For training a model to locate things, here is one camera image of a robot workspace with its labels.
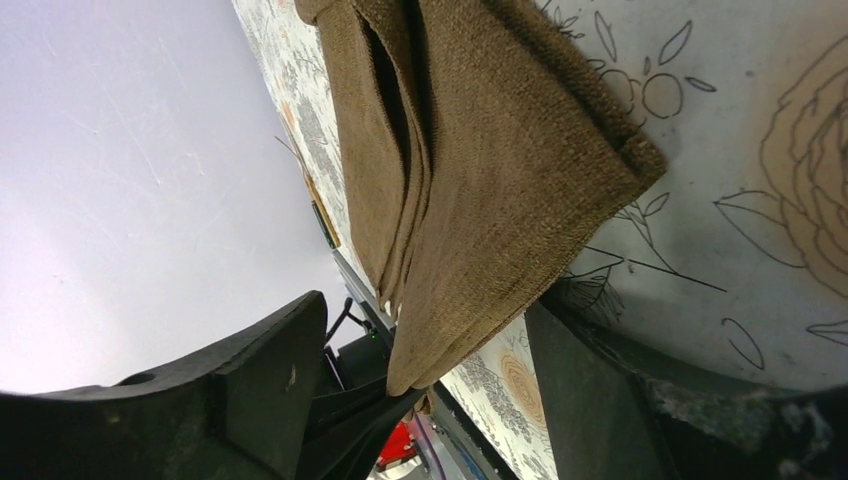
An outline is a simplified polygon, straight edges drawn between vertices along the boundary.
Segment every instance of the rose drawing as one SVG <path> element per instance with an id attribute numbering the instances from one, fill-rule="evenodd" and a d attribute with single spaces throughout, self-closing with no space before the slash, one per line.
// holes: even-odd
<path id="1" fill-rule="evenodd" d="M 767 188 L 717 200 L 761 252 L 848 298 L 848 36 L 778 100 L 759 162 Z"/>

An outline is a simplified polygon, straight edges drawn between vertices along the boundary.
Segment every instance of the black cable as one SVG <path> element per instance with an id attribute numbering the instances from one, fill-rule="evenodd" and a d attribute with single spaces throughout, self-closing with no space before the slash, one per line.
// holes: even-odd
<path id="1" fill-rule="evenodd" d="M 339 314 L 339 318 L 336 319 L 335 323 L 333 323 L 333 326 L 330 328 L 330 331 L 327 332 L 327 337 L 324 339 L 324 345 L 330 343 L 330 339 L 333 338 L 333 335 L 336 334 L 336 331 L 342 325 L 342 322 L 344 321 L 345 318 L 349 318 L 349 319 L 353 320 L 354 323 L 356 323 L 360 327 L 364 328 L 366 331 L 370 331 L 373 328 L 371 326 L 371 322 L 363 321 L 363 320 L 357 318 L 356 316 L 354 316 L 353 314 L 350 313 L 350 308 L 352 306 L 353 306 L 353 299 L 352 298 L 346 298 L 345 299 L 345 306 L 342 309 L 342 313 Z"/>

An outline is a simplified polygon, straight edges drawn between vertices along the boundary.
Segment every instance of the white floral tablecloth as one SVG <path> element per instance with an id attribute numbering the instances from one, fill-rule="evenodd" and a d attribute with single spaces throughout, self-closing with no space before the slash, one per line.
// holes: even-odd
<path id="1" fill-rule="evenodd" d="M 292 0 L 233 3 L 339 251 L 366 279 L 316 32 Z M 727 375 L 848 381 L 848 2 L 536 3 L 670 162 L 565 272 L 568 301 Z M 519 478 L 556 478 L 523 317 L 442 382 Z"/>

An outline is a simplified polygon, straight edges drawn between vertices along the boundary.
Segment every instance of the screw hole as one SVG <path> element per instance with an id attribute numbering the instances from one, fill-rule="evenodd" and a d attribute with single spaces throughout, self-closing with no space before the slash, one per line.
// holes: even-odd
<path id="1" fill-rule="evenodd" d="M 154 378 L 156 378 L 156 375 L 153 375 L 152 373 L 136 373 L 131 377 L 125 378 L 124 381 L 119 383 L 117 386 L 126 387 L 127 385 L 140 385 L 142 383 L 147 383 Z"/>

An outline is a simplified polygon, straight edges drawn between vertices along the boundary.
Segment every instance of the brown fabric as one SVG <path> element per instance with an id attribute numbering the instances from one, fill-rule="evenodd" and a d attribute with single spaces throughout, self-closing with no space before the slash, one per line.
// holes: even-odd
<path id="1" fill-rule="evenodd" d="M 425 417 L 429 417 L 433 414 L 433 410 L 436 409 L 436 392 L 433 391 L 433 387 L 427 389 L 427 393 L 424 394 L 423 397 L 419 398 L 415 405 L 412 406 L 412 410 L 406 413 L 403 416 L 404 422 L 411 422 L 413 416 L 418 413 L 424 415 Z"/>
<path id="2" fill-rule="evenodd" d="M 353 242 L 402 303 L 388 389 L 436 382 L 664 172 L 528 0 L 298 0 L 317 24 Z"/>

